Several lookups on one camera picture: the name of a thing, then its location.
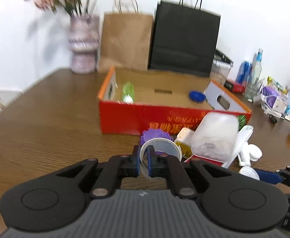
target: blue ball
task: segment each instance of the blue ball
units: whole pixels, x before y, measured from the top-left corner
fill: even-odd
[[[192,90],[189,92],[189,98],[192,101],[199,102],[199,103],[206,100],[206,96],[203,93],[196,91],[196,90]]]

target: blue object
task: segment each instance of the blue object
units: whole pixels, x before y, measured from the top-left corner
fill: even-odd
[[[137,172],[137,176],[140,175],[140,159],[141,157],[141,146],[138,146],[137,148],[137,161],[136,161],[136,172]]]
[[[251,74],[251,70],[252,70],[252,64],[250,62],[244,61],[241,64],[240,69],[238,70],[236,82],[241,85],[246,86],[247,79]]]
[[[261,62],[262,61],[262,56],[263,56],[263,50],[262,50],[261,53],[258,51],[258,54],[257,54],[257,57],[256,57],[256,61]]]
[[[200,102],[200,103],[206,100],[206,96],[203,93],[196,90],[192,90],[189,92],[189,98],[192,101]]]
[[[259,179],[261,181],[268,182],[274,185],[282,182],[282,177],[275,172],[265,171],[265,170],[256,169],[256,168],[254,169],[258,173]]]
[[[152,176],[152,156],[148,152],[148,148],[146,149],[147,151],[147,163],[148,163],[148,176]]]

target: red cardboard box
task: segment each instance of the red cardboard box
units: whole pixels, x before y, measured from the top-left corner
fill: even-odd
[[[135,87],[133,104],[121,102],[122,86],[127,81]],[[191,90],[204,91],[206,101],[190,100]],[[246,123],[252,115],[243,102],[215,81],[169,71],[112,67],[98,100],[102,133],[140,135],[149,128],[161,128],[177,134],[182,127],[196,129],[210,111],[240,115]]]
[[[229,91],[233,93],[244,93],[245,87],[235,81],[232,80],[226,80],[224,83],[224,87],[226,87]]]

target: pink flower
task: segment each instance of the pink flower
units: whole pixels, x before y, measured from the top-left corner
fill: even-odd
[[[41,10],[55,10],[54,0],[35,0],[35,6]]]

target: wood grain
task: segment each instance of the wood grain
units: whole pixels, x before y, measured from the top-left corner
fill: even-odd
[[[138,136],[102,135],[97,93],[105,75],[58,70],[29,89],[0,114],[0,197],[10,187],[89,157],[107,161],[129,154]],[[254,167],[275,170],[290,165],[290,123],[270,124],[254,108],[250,143],[263,157]],[[233,170],[239,170],[237,163]],[[143,176],[123,180],[124,188],[166,188]],[[5,230],[0,215],[0,233]]]

